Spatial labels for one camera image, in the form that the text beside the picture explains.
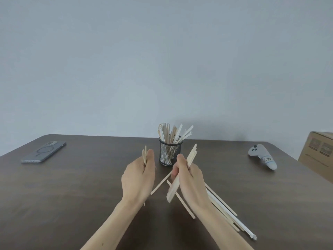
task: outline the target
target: white wall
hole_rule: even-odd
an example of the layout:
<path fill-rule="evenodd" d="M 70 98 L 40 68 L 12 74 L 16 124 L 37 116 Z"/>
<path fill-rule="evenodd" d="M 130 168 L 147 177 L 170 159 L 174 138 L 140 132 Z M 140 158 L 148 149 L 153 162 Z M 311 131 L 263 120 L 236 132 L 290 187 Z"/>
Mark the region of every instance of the white wall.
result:
<path fill-rule="evenodd" d="M 56 134 L 333 131 L 333 0 L 0 0 L 0 155 Z"/>

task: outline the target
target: right hand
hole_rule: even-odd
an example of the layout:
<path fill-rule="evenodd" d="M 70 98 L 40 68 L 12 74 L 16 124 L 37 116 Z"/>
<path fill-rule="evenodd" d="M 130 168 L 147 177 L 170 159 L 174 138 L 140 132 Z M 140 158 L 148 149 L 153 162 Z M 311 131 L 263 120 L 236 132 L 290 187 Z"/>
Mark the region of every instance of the right hand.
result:
<path fill-rule="evenodd" d="M 181 192 L 196 214 L 213 208 L 208 198 L 202 171 L 193 163 L 188 169 L 186 159 L 182 154 L 177 156 L 177 162 L 172 168 L 171 180 L 173 181 L 177 175 L 179 175 Z"/>

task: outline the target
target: left hand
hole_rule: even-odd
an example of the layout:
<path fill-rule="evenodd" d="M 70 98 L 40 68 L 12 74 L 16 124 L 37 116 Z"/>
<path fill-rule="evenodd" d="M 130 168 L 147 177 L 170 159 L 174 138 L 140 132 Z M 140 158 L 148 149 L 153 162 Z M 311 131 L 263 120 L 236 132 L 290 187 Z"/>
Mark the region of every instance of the left hand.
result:
<path fill-rule="evenodd" d="M 155 156 L 149 149 L 146 167 L 142 156 L 127 166 L 122 176 L 123 201 L 142 206 L 152 191 L 154 180 Z"/>

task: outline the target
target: hand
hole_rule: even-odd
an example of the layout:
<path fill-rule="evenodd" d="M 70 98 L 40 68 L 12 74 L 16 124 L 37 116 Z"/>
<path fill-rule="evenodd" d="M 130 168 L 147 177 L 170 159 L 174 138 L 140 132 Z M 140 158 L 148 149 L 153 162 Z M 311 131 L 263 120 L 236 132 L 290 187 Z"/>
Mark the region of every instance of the hand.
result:
<path fill-rule="evenodd" d="M 188 169 L 186 159 L 182 154 L 177 156 L 177 162 L 172 168 L 171 179 L 174 180 L 177 174 L 179 174 L 181 192 L 197 215 L 200 211 L 213 208 L 208 198 L 202 171 L 193 163 Z"/>
<path fill-rule="evenodd" d="M 140 206 L 146 201 L 155 180 L 154 157 L 154 151 L 149 149 L 146 167 L 142 156 L 127 166 L 122 176 L 123 201 Z"/>

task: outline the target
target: cardboard box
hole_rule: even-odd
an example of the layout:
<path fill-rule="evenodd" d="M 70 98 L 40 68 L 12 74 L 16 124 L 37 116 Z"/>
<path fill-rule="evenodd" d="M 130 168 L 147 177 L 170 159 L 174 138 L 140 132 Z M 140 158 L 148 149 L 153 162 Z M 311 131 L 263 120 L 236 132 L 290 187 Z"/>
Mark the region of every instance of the cardboard box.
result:
<path fill-rule="evenodd" d="M 298 161 L 333 183 L 333 133 L 310 132 Z"/>

